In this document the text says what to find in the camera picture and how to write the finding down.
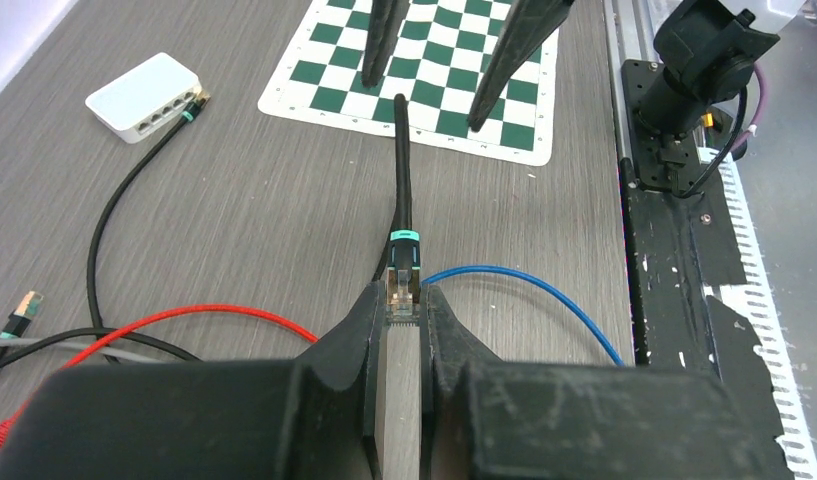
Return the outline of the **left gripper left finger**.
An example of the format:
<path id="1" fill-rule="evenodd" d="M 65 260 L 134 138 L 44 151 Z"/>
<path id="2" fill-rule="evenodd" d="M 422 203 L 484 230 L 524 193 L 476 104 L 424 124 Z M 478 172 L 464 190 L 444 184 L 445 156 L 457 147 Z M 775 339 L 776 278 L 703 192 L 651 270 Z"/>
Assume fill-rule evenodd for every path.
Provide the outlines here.
<path id="1" fill-rule="evenodd" d="M 386 294 L 295 358 L 73 366 L 7 433 L 0 479 L 378 479 Z"/>

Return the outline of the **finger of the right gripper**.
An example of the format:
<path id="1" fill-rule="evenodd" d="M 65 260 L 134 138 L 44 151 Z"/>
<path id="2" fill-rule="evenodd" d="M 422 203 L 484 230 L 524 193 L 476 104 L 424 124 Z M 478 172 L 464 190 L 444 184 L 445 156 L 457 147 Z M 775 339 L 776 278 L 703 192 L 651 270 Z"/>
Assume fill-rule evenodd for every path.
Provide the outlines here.
<path id="1" fill-rule="evenodd" d="M 513 1 L 468 114 L 481 130 L 513 74 L 568 18 L 574 0 Z"/>
<path id="2" fill-rule="evenodd" d="M 373 88 L 382 80 L 409 6 L 409 0 L 372 1 L 361 68 L 365 88 Z"/>

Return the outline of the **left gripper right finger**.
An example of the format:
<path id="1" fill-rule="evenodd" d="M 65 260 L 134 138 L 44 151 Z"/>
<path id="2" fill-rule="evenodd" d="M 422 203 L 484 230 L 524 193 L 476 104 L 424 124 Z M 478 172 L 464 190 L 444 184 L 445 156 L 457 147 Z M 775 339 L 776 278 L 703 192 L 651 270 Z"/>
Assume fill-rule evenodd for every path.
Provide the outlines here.
<path id="1" fill-rule="evenodd" d="M 506 361 L 420 297 L 423 479 L 789 479 L 768 421 L 710 373 Z"/>

